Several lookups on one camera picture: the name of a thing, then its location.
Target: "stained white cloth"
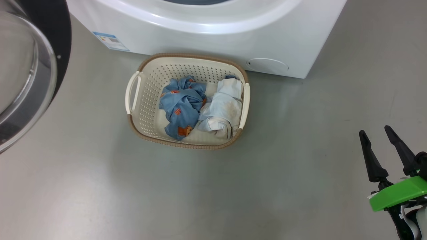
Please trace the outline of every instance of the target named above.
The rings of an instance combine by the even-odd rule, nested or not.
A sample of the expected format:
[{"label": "stained white cloth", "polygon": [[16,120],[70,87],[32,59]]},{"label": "stained white cloth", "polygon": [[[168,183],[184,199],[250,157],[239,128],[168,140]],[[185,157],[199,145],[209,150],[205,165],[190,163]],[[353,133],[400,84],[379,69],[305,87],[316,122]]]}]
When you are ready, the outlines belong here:
[{"label": "stained white cloth", "polygon": [[232,138],[240,124],[242,115],[242,83],[235,78],[219,81],[212,102],[200,110],[197,127],[204,132],[211,132],[217,138]]}]

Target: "gray floor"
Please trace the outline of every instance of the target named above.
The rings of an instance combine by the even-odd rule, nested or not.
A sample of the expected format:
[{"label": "gray floor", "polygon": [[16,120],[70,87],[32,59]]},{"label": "gray floor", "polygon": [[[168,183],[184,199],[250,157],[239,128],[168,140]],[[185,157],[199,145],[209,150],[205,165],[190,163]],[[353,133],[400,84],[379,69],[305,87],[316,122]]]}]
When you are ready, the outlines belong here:
[{"label": "gray floor", "polygon": [[216,152],[139,139],[124,90],[144,56],[108,50],[73,19],[59,94],[0,155],[0,239],[397,239],[373,213],[358,131],[390,180],[383,130],[427,150],[424,0],[348,0],[309,76],[249,73],[250,113]]}]

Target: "blue printed fabric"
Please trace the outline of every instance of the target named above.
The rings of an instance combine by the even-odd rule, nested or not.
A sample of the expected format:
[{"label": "blue printed fabric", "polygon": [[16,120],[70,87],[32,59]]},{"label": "blue printed fabric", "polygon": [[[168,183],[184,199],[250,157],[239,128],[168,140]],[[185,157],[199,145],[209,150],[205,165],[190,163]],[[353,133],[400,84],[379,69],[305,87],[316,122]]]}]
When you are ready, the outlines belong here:
[{"label": "blue printed fabric", "polygon": [[169,124],[164,128],[166,134],[182,140],[190,134],[199,119],[199,111],[206,103],[206,85],[194,81],[188,75],[179,81],[171,79],[163,88],[159,109],[164,109]]}]

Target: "brown basket rim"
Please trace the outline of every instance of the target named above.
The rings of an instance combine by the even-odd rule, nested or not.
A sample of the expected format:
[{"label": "brown basket rim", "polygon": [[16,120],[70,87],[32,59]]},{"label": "brown basket rim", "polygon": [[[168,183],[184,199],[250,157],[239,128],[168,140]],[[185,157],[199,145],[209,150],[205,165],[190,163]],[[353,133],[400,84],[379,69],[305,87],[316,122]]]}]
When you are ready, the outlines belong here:
[{"label": "brown basket rim", "polygon": [[[151,62],[154,59],[158,59],[158,58],[193,58],[193,59],[204,59],[204,60],[210,60],[210,61],[218,61],[218,62],[222,62],[222,63],[226,63],[229,64],[233,67],[236,67],[243,75],[243,78],[245,80],[245,83],[249,83],[248,81],[248,75],[246,73],[246,71],[239,66],[238,64],[234,63],[233,61],[227,60],[227,59],[221,59],[221,58],[217,58],[217,57],[212,57],[212,56],[206,56],[206,55],[197,55],[197,54],[190,54],[190,53],[158,53],[155,54],[147,59],[145,59],[141,65],[138,68],[139,72],[142,72],[142,70],[144,69],[144,67]],[[242,130],[243,129],[238,129],[237,133],[234,135],[234,137],[232,137],[228,142],[221,144],[221,145],[198,145],[198,144],[185,144],[185,143],[175,143],[175,142],[170,142],[170,141],[166,141],[166,140],[160,140],[157,138],[152,138],[149,136],[146,136],[144,134],[142,134],[141,132],[138,131],[138,129],[135,127],[135,124],[133,123],[133,119],[132,119],[132,114],[128,114],[128,121],[129,124],[132,128],[132,130],[135,132],[135,134],[144,139],[144,140],[148,140],[151,142],[155,142],[155,143],[160,143],[163,145],[168,145],[168,146],[175,146],[175,147],[182,147],[182,148],[190,148],[190,149],[210,149],[210,150],[216,150],[216,149],[222,149],[225,147],[228,147],[230,145],[232,145],[242,134]]]}]

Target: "laundry basket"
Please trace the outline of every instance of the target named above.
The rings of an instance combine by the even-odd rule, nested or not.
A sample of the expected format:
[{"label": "laundry basket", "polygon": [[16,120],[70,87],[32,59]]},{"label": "laundry basket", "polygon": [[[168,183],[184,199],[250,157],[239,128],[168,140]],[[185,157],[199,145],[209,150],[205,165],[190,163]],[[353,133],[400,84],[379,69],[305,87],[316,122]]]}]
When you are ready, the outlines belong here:
[{"label": "laundry basket", "polygon": [[[218,139],[213,134],[194,130],[183,140],[169,137],[164,128],[169,124],[164,110],[159,109],[162,90],[171,78],[194,76],[206,83],[208,97],[216,92],[218,81],[235,75],[243,84],[243,106],[237,134],[231,139]],[[135,96],[131,102],[131,92]],[[250,86],[246,72],[229,60],[193,54],[161,53],[145,60],[129,80],[126,89],[126,111],[131,128],[141,138],[170,146],[193,149],[221,149],[230,146],[242,134],[248,116]]]}]

